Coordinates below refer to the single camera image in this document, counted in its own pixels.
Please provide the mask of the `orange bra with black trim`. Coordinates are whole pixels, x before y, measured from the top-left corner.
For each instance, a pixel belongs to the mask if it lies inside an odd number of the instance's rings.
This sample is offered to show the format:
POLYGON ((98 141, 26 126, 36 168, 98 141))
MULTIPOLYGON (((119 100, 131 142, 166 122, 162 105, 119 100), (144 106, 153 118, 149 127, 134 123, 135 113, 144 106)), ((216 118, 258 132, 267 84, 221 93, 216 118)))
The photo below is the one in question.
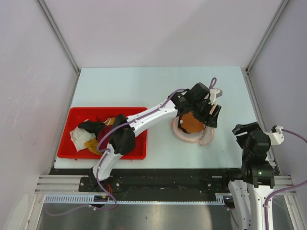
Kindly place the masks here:
POLYGON ((179 116, 178 128, 181 129, 184 133, 192 134, 203 131, 206 126, 197 120, 193 116, 192 112, 189 112, 179 116))

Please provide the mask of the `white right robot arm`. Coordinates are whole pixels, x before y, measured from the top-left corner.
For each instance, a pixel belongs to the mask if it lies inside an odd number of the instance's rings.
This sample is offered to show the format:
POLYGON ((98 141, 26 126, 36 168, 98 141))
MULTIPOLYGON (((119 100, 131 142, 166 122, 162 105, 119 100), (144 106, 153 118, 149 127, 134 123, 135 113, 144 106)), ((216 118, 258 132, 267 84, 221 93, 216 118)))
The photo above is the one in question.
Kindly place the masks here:
POLYGON ((274 170, 267 160, 270 137, 257 122, 236 125, 232 130, 242 148, 241 173, 221 180, 226 192, 231 192, 240 230, 264 230, 266 198, 275 186, 274 170))

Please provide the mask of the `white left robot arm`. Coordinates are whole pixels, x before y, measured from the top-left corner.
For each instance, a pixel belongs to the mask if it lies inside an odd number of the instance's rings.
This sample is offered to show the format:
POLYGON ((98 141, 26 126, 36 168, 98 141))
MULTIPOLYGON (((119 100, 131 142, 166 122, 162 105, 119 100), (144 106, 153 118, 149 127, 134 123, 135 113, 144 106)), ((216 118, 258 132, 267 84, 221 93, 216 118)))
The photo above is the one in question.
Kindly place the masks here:
POLYGON ((175 131, 190 134, 189 129, 184 126, 186 122, 181 122, 180 118, 191 113, 192 117, 204 126, 200 138, 202 145, 210 143, 214 137, 221 110, 216 99, 222 94, 222 90, 213 86, 206 87, 199 82, 191 89, 175 90, 153 108, 135 115, 118 115, 111 130, 98 142, 96 149, 103 155, 92 168, 93 176, 89 186, 97 192, 102 191, 106 186, 106 179, 119 159, 135 149, 136 137, 166 119, 175 120, 173 125, 175 131))

